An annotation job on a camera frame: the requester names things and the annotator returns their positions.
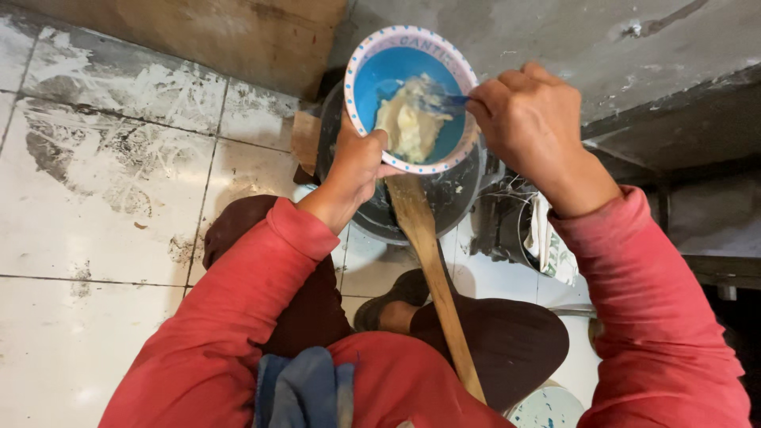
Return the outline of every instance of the person's right hand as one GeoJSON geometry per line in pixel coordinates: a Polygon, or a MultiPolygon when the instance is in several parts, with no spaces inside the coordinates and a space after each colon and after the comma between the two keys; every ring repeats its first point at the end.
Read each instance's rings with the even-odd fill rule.
{"type": "Polygon", "coordinates": [[[581,95],[534,62],[470,92],[466,108],[486,145],[530,180],[563,217],[582,216],[621,195],[581,144],[581,95]]]}

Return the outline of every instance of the dark brown pants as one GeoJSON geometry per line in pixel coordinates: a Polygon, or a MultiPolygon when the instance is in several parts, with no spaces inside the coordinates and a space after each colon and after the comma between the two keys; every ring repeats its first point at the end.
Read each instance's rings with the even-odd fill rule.
{"type": "MultiPolygon", "coordinates": [[[[206,233],[203,266],[208,269],[263,220],[276,199],[249,196],[225,208],[206,233]]],[[[405,280],[425,281],[421,273],[408,275],[405,280]]],[[[494,410],[509,410],[544,383],[565,359],[568,331],[547,309],[504,299],[453,298],[486,401],[494,410]]],[[[330,255],[317,265],[277,322],[269,341],[259,345],[264,353],[292,358],[308,347],[327,347],[352,333],[341,308],[330,255]]],[[[452,364],[433,305],[415,313],[410,333],[452,364]]]]}

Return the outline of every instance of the polka dot bowl rim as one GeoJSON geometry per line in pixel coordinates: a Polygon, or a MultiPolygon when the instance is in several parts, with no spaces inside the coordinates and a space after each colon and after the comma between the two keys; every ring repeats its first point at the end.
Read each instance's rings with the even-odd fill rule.
{"type": "MultiPolygon", "coordinates": [[[[439,46],[442,47],[443,50],[446,51],[447,54],[449,54],[452,60],[455,61],[459,69],[468,70],[465,78],[466,82],[470,84],[471,88],[475,88],[479,84],[476,73],[473,71],[473,68],[465,59],[465,56],[455,47],[455,45],[452,44],[452,42],[449,42],[436,32],[415,25],[392,25],[389,27],[381,28],[380,30],[368,35],[363,39],[363,41],[360,42],[359,45],[357,45],[356,49],[352,53],[352,56],[349,58],[349,64],[346,67],[346,72],[344,74],[344,105],[349,112],[349,119],[352,121],[352,124],[361,136],[366,136],[369,134],[369,132],[367,129],[365,129],[364,125],[362,125],[359,115],[356,114],[356,109],[352,103],[352,100],[354,99],[354,81],[356,76],[359,74],[356,72],[358,69],[355,68],[355,64],[360,64],[363,58],[365,58],[369,52],[372,52],[373,48],[376,45],[383,43],[387,38],[404,35],[417,36],[425,40],[430,40],[431,42],[436,42],[439,46]]],[[[475,124],[475,118],[470,117],[466,120],[472,120],[472,123],[475,124]]],[[[441,172],[448,171],[449,169],[459,165],[459,163],[467,158],[468,154],[472,150],[478,148],[479,133],[480,129],[478,126],[472,126],[469,133],[466,126],[460,142],[457,144],[457,146],[455,146],[452,152],[450,152],[450,154],[445,158],[432,164],[408,163],[391,155],[386,151],[383,152],[382,158],[385,163],[395,167],[396,169],[411,174],[440,174],[441,172]]]]}

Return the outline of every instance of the red long-sleeve shirt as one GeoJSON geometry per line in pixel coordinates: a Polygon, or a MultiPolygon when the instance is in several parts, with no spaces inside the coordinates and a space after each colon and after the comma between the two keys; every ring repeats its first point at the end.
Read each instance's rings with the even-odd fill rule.
{"type": "MultiPolygon", "coordinates": [[[[683,259],[625,196],[552,223],[576,254],[606,333],[592,408],[579,426],[750,426],[734,352],[683,259]]],[[[280,199],[143,346],[102,427],[248,426],[253,374],[275,320],[339,243],[311,214],[280,199]]],[[[444,358],[399,334],[353,334],[331,345],[355,363],[354,426],[512,426],[471,397],[444,358]]]]}

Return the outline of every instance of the blue cloth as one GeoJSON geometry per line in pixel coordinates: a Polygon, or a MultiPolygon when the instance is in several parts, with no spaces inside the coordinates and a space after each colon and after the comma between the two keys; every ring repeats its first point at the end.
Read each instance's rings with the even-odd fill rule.
{"type": "Polygon", "coordinates": [[[259,361],[254,427],[350,428],[354,416],[354,365],[333,366],[327,349],[313,347],[294,359],[268,354],[259,361]]]}

